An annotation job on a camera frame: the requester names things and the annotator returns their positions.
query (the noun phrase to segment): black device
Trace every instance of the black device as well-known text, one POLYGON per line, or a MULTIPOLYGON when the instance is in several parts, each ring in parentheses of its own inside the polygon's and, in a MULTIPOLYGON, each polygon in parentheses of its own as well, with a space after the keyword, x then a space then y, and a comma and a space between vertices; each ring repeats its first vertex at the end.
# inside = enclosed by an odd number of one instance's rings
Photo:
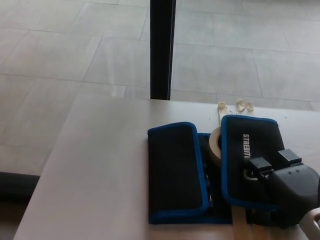
POLYGON ((265 192, 279 209, 270 213, 270 220, 281 228, 298 224, 306 213, 319 207, 319 174, 304 165, 290 149, 278 151, 282 168, 274 170, 263 157, 248 159, 245 168, 258 178, 265 192))

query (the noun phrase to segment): floor tile grout line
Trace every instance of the floor tile grout line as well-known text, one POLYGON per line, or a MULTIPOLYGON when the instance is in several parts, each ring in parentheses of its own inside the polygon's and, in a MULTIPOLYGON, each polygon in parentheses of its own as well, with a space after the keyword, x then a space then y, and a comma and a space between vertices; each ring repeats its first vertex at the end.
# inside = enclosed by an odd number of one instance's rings
POLYGON ((141 40, 142 34, 144 33, 144 29, 145 29, 145 25, 146 25, 146 22, 147 22, 147 18, 148 18, 148 16, 149 16, 149 12, 150 12, 150 9, 148 9, 148 10, 146 11, 146 16, 145 16, 145 19, 144 19, 144 23, 143 23, 143 26, 142 26, 142 30, 141 30, 141 34, 140 34, 139 40, 141 40))
POLYGON ((297 3, 298 3, 298 4, 300 5, 300 7, 302 8, 302 10, 303 10, 303 12, 305 13, 305 15, 307 16, 308 20, 309 20, 309 21, 312 21, 312 20, 310 19, 310 17, 309 17, 309 14, 307 13, 304 5, 303 5, 300 1, 298 1, 297 3))
POLYGON ((107 35, 89 35, 89 34, 80 34, 73 32, 61 32, 61 31, 46 31, 46 30, 37 30, 37 29, 22 29, 22 28, 11 28, 11 27, 0 27, 0 29, 11 29, 11 30, 21 30, 21 31, 29 31, 29 32, 41 32, 41 33, 54 33, 54 34, 65 34, 65 35, 74 35, 80 37, 102 37, 105 39, 120 39, 120 40, 130 40, 130 41, 144 41, 149 42, 150 40, 138 39, 138 38, 125 38, 119 36, 107 36, 107 35))
MULTIPOLYGON (((71 81, 71 82, 81 82, 81 83, 100 84, 100 85, 109 85, 109 86, 120 86, 120 87, 134 87, 134 88, 142 88, 142 89, 148 89, 149 88, 148 86, 121 85, 121 84, 111 84, 111 83, 102 83, 102 82, 94 82, 94 81, 83 81, 83 80, 73 80, 73 79, 61 79, 61 78, 42 77, 42 76, 28 76, 28 75, 7 74, 7 73, 0 73, 0 75, 29 77, 29 78, 36 78, 36 79, 49 79, 49 80, 52 79, 52 80, 60 80, 60 81, 71 81)), ((320 103, 320 101, 315 101, 315 100, 300 100, 300 99, 265 97, 265 96, 248 96, 248 95, 241 95, 241 94, 228 94, 228 93, 219 93, 219 92, 203 92, 203 91, 180 90, 180 89, 175 89, 175 88, 171 88, 171 90, 180 91, 180 92, 188 92, 188 93, 199 93, 199 94, 217 94, 217 95, 228 95, 228 96, 241 96, 241 97, 244 97, 244 98, 260 98, 260 99, 264 98, 264 99, 275 99, 275 100, 287 100, 287 101, 320 103)))
POLYGON ((13 50, 8 54, 8 56, 6 56, 4 58, 4 60, 2 61, 2 63, 0 64, 0 67, 2 66, 2 64, 4 64, 7 59, 14 53, 14 51, 17 49, 18 45, 22 42, 23 39, 25 39, 25 37, 27 36, 27 34, 29 33, 29 30, 25 30, 25 34, 23 35, 23 37, 20 39, 20 41, 14 46, 13 50))
POLYGON ((85 79, 86 76, 87 76, 88 70, 89 70, 89 68, 90 68, 90 66, 91 66, 92 61, 93 61, 94 58, 95 58, 95 55, 96 55, 96 53, 97 53, 97 51, 98 51, 98 48, 100 47, 100 44, 101 44, 101 42, 102 42, 102 39, 103 39, 103 37, 101 36, 101 37, 100 37, 100 41, 99 41, 98 45, 96 46, 96 49, 95 49, 95 51, 94 51, 94 53, 93 53, 93 55, 92 55, 92 58, 91 58, 91 60, 90 60, 90 63, 89 63, 89 65, 88 65, 87 69, 85 70, 85 74, 83 75, 81 82, 84 82, 84 79, 85 79))
POLYGON ((287 44, 290 52, 292 53, 291 47, 290 47, 290 45, 289 45, 287 36, 286 36, 285 31, 284 31, 284 28, 283 28, 283 26, 282 26, 282 24, 281 24, 281 22, 280 22, 280 19, 277 18, 277 19, 276 19, 276 22, 278 23, 279 27, 281 28, 281 31, 282 31, 282 34, 283 34, 283 36, 284 36, 285 42, 286 42, 286 44, 287 44))
POLYGON ((83 3, 80 11, 79 11, 78 14, 75 16, 75 18, 73 19, 73 22, 70 24, 68 30, 66 31, 66 34, 70 34, 70 29, 72 29, 72 27, 74 26, 75 22, 77 21, 77 19, 78 19, 80 13, 82 12, 82 10, 85 8, 85 5, 86 5, 86 4, 87 4, 86 2, 83 3))
POLYGON ((212 24, 213 24, 213 46, 216 46, 216 31, 215 31, 215 14, 212 13, 212 24))
MULTIPOLYGON (((44 79, 44 80, 59 80, 59 81, 71 81, 71 82, 78 82, 78 83, 89 83, 89 84, 101 84, 101 85, 110 85, 110 86, 120 86, 120 87, 127 87, 128 85, 121 85, 121 84, 111 84, 111 83, 103 83, 103 82, 96 82, 96 81, 84 81, 84 80, 74 80, 74 79, 63 79, 63 78, 55 78, 55 77, 44 77, 44 76, 30 76, 30 75, 21 75, 21 74, 12 74, 12 73, 0 73, 0 75, 6 76, 17 76, 17 77, 28 77, 28 78, 35 78, 35 79, 44 79)), ((146 86, 133 86, 138 88, 146 88, 146 86)))
POLYGON ((229 48, 229 49, 247 49, 247 50, 257 50, 257 51, 270 51, 278 53, 293 53, 293 54, 308 54, 308 55, 320 55, 319 53, 311 52, 301 52, 301 51, 285 51, 285 50, 271 50, 271 49, 262 49, 262 48, 249 48, 249 47, 239 47, 239 46, 222 46, 222 45, 204 45, 204 44, 194 44, 194 43, 184 43, 184 42, 175 42, 175 45, 187 45, 187 46, 199 46, 199 47, 215 47, 215 48, 229 48))
POLYGON ((38 79, 39 79, 38 77, 35 77, 35 80, 33 81, 32 86, 29 88, 29 90, 28 90, 27 93, 25 94, 25 96, 24 96, 23 100, 21 101, 19 107, 16 108, 15 113, 14 113, 14 114, 12 115, 12 117, 7 121, 7 123, 5 124, 5 126, 4 126, 4 128, 3 128, 3 131, 0 132, 0 137, 4 134, 4 132, 5 132, 5 131, 7 130, 7 128, 9 127, 11 121, 12 121, 12 120, 14 119, 14 117, 17 115, 19 109, 21 108, 21 106, 22 106, 23 103, 25 102, 27 96, 29 95, 31 89, 34 87, 34 85, 36 84, 36 82, 38 81, 38 79))
POLYGON ((316 110, 314 109, 314 107, 312 106, 311 101, 309 101, 309 104, 310 104, 310 106, 311 106, 312 111, 316 111, 316 110))
POLYGON ((252 56, 253 56, 253 62, 254 62, 254 67, 255 67, 256 76, 258 77, 258 83, 259 83, 259 87, 260 87, 261 96, 264 97, 264 93, 263 93, 262 87, 261 87, 261 82, 260 82, 260 76, 259 76, 259 72, 258 72, 258 67, 257 67, 257 63, 256 63, 255 51, 253 51, 253 50, 252 50, 252 56))

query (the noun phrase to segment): blue trim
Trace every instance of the blue trim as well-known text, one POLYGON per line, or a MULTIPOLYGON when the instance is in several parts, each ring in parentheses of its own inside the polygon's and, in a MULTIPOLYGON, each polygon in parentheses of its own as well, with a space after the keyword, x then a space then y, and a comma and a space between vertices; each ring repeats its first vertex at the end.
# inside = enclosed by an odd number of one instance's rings
POLYGON ((198 136, 210 137, 211 133, 198 133, 198 136))
POLYGON ((204 167, 202 163, 201 157, 201 149, 199 144, 198 132, 196 126, 191 122, 176 122, 171 123, 164 126, 154 127, 148 130, 149 133, 153 131, 158 131, 161 129, 167 128, 174 128, 174 127, 181 127, 181 126, 189 126, 192 129, 193 135, 193 143, 194 143, 194 152, 196 158, 196 165, 201 189, 201 196, 202 196, 202 206, 195 209, 183 209, 183 210, 172 210, 172 211, 159 211, 149 216, 150 223, 156 223, 163 219, 171 219, 171 218, 187 218, 187 217, 194 217, 198 215, 204 214, 208 207, 209 207, 209 200, 208 200, 208 192, 204 174, 204 167))
POLYGON ((238 118, 238 119, 250 119, 255 121, 264 121, 276 124, 278 123, 269 118, 259 118, 259 117, 252 117, 252 116, 243 116, 243 115, 226 115, 221 120, 221 183, 222 183, 222 195, 224 199, 231 205, 236 205, 240 207, 244 207, 247 209, 264 209, 266 211, 272 211, 279 209, 277 205, 271 204, 264 204, 264 203, 257 203, 257 202, 250 202, 245 200, 235 199, 229 196, 228 193, 228 178, 227 178, 227 119, 229 118, 238 118))

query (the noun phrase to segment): tabletop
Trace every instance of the tabletop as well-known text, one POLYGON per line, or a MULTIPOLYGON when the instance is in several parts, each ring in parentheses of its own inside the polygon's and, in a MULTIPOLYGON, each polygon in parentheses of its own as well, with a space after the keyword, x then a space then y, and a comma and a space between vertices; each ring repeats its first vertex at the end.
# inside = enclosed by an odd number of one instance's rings
MULTIPOLYGON (((320 112, 254 109, 279 123, 286 148, 320 172, 320 112)), ((191 122, 219 126, 216 104, 133 100, 79 94, 14 240, 304 240, 299 227, 148 225, 147 130, 191 122)))

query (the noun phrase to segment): white table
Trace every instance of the white table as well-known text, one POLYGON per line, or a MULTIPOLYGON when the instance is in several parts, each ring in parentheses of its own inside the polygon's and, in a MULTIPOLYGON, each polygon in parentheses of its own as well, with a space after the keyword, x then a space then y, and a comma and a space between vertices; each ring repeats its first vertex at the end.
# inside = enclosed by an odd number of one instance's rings
MULTIPOLYGON (((254 111, 255 116, 277 120, 285 147, 320 172, 320 112, 254 111)), ((147 130, 181 121, 210 133, 219 125, 217 105, 80 94, 14 239, 239 239, 231 225, 147 223, 147 130)), ((254 226, 252 231, 252 239, 306 239, 299 228, 254 226)))

